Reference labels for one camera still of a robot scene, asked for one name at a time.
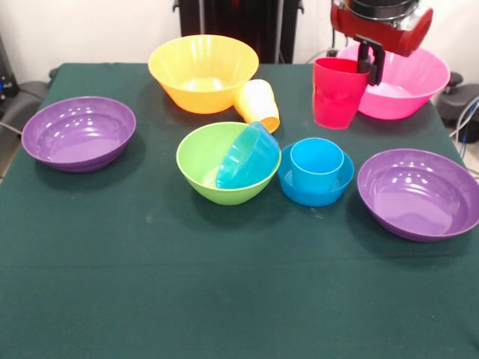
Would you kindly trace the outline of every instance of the pink bowl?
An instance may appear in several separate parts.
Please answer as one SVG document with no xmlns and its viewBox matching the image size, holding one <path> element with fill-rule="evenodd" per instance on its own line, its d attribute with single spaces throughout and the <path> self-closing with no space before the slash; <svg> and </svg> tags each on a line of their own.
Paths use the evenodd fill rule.
<svg viewBox="0 0 479 359">
<path fill-rule="evenodd" d="M 358 48 L 355 43 L 338 57 L 357 60 Z M 382 83 L 367 86 L 359 111 L 381 120 L 411 116 L 448 84 L 450 76 L 448 65 L 425 49 L 417 49 L 408 58 L 386 52 Z"/>
</svg>

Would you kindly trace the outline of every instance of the black stand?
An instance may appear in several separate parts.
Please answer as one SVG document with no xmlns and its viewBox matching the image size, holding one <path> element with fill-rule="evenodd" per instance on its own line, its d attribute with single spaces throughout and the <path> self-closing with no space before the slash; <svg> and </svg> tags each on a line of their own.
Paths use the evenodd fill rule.
<svg viewBox="0 0 479 359">
<path fill-rule="evenodd" d="M 18 93 L 18 84 L 13 74 L 7 52 L 0 36 L 0 101 L 6 96 L 13 97 Z"/>
</svg>

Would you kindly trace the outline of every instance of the yellow cup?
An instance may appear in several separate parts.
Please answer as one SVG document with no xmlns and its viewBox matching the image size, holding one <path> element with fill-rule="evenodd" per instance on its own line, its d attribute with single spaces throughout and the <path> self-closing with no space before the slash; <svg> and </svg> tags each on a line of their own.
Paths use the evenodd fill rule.
<svg viewBox="0 0 479 359">
<path fill-rule="evenodd" d="M 260 121 L 273 133 L 279 127 L 279 110 L 271 85 L 264 80 L 246 82 L 239 90 L 234 108 L 246 123 Z"/>
</svg>

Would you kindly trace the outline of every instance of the plastic bowl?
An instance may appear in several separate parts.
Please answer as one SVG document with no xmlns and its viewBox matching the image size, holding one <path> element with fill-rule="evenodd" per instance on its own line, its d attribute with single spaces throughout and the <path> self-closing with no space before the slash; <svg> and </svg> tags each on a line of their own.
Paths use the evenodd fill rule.
<svg viewBox="0 0 479 359">
<path fill-rule="evenodd" d="M 197 114 L 224 111 L 257 71 L 257 53 L 245 43 L 219 35 L 169 41 L 148 60 L 151 75 L 182 109 Z"/>
<path fill-rule="evenodd" d="M 283 149 L 281 165 L 278 169 L 279 182 L 283 193 L 293 202 L 307 207 L 330 206 L 338 201 L 346 191 L 354 177 L 354 164 L 345 153 L 344 163 L 339 170 L 338 178 L 333 187 L 327 192 L 310 191 L 298 187 L 293 181 L 293 164 L 291 162 L 291 150 L 293 145 Z"/>
<path fill-rule="evenodd" d="M 436 242 L 479 223 L 479 184 L 465 168 L 435 153 L 378 153 L 362 165 L 358 189 L 376 220 L 405 239 Z"/>
<path fill-rule="evenodd" d="M 246 127 L 231 145 L 216 175 L 218 188 L 242 188 L 261 182 L 278 164 L 279 143 L 260 122 Z"/>
<path fill-rule="evenodd" d="M 232 206 L 244 203 L 260 193 L 274 176 L 281 156 L 269 176 L 245 188 L 216 188 L 219 165 L 231 144 L 247 127 L 246 123 L 219 122 L 189 133 L 177 149 L 177 164 L 189 184 L 214 203 Z"/>
<path fill-rule="evenodd" d="M 341 50 L 338 57 L 357 60 L 358 49 L 355 43 Z M 411 116 L 440 92 L 450 77 L 448 65 L 425 49 L 417 49 L 408 58 L 386 52 L 382 83 L 367 86 L 359 111 L 381 120 Z"/>
<path fill-rule="evenodd" d="M 22 145 L 36 160 L 60 171 L 91 172 L 114 161 L 136 127 L 133 112 L 114 99 L 75 97 L 36 113 Z"/>
</svg>

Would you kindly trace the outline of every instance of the blue cup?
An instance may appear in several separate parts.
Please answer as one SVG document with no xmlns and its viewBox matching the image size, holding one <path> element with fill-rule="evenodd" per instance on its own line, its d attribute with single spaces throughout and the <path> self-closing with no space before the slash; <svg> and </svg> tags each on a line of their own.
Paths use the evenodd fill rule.
<svg viewBox="0 0 479 359">
<path fill-rule="evenodd" d="M 276 168 L 281 149 L 261 122 L 245 128 L 223 158 L 216 174 L 216 187 L 245 188 L 267 178 Z"/>
<path fill-rule="evenodd" d="M 307 191 L 329 191 L 343 163 L 342 149 L 324 138 L 306 138 L 291 149 L 294 185 Z"/>
</svg>

